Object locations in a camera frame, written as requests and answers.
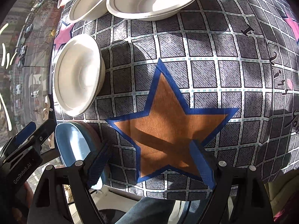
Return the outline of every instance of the glass window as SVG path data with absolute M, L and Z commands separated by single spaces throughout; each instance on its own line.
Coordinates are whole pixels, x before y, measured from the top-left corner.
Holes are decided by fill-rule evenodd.
M 17 0 L 0 25 L 0 149 L 29 122 L 39 127 L 48 118 L 50 58 L 61 12 L 54 0 Z M 42 152 L 54 147 L 53 140 Z
M 52 164 L 52 165 L 54 165 L 57 168 L 58 166 L 62 165 L 62 162 L 60 160 L 60 157 L 58 157 L 58 158 L 55 158 L 52 161 L 50 161 L 50 162 L 48 162 L 48 163 L 46 163 L 46 164 L 44 164 L 44 165 L 42 165 L 40 167 L 38 167 L 34 171 L 34 173 L 27 180 L 27 182 L 29 183 L 29 186 L 31 187 L 33 193 L 36 190 L 37 184 L 38 184 L 38 182 L 40 180 L 40 177 L 42 175 L 43 170 L 45 169 L 46 165 L 48 165 L 48 164 Z

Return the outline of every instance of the tablecloth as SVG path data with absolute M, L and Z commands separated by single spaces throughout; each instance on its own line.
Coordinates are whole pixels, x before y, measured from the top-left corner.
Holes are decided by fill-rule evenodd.
M 69 25 L 74 1 L 65 5 L 52 59 L 71 37 L 92 35 L 101 47 L 105 82 L 83 115 L 68 116 L 56 100 L 55 115 L 58 123 L 88 122 L 102 140 L 113 143 L 107 184 L 141 196 L 185 201 L 203 199 L 211 191 L 173 170 L 137 183 L 136 149 L 105 121 L 144 110 L 158 58 L 190 108 L 239 108 L 205 146 L 218 160 L 237 167 L 253 164 L 264 182 L 299 166 L 299 32 L 285 0 L 196 0 L 160 21 L 107 13 Z M 69 36 L 59 35 L 60 28 Z

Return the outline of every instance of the person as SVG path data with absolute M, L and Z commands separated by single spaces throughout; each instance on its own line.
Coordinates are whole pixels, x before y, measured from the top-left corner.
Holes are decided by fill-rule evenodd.
M 26 181 L 24 183 L 24 189 L 26 191 L 26 195 L 25 195 L 25 205 L 28 207 L 28 209 L 30 208 L 30 205 L 32 203 L 33 200 L 33 191 L 29 185 L 29 183 Z M 27 223 L 27 218 L 24 216 L 24 214 L 18 209 L 18 208 L 12 208 L 12 214 L 14 219 L 16 220 L 16 222 L 18 224 L 26 224 Z
M 143 197 L 116 224 L 167 224 L 175 200 Z

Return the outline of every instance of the screw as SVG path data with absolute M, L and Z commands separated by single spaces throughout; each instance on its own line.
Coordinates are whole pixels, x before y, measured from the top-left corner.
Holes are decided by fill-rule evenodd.
M 79 167 L 83 164 L 83 161 L 82 160 L 78 160 L 75 162 L 75 166 Z
M 219 161 L 218 164 L 221 167 L 225 167 L 226 166 L 226 162 L 225 161 Z
M 53 168 L 53 165 L 48 165 L 48 166 L 46 166 L 46 170 L 51 170 Z
M 249 166 L 249 169 L 250 169 L 251 171 L 255 171 L 257 168 L 256 168 L 254 165 L 250 165 L 250 166 Z

